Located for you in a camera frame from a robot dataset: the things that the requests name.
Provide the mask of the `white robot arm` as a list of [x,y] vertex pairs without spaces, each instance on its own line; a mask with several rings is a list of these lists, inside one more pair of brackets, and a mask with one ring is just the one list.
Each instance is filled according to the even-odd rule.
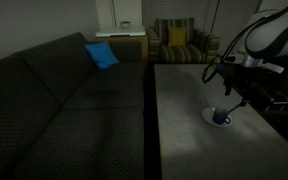
[[263,68],[282,73],[284,68],[270,59],[288,56],[288,5],[255,13],[234,38],[220,63],[232,61],[246,68]]

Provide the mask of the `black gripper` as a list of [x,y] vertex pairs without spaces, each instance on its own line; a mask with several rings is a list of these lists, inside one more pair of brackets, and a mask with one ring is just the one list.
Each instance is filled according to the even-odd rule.
[[240,65],[226,65],[224,72],[226,96],[235,89],[252,107],[288,106],[288,95],[280,89],[280,74]]

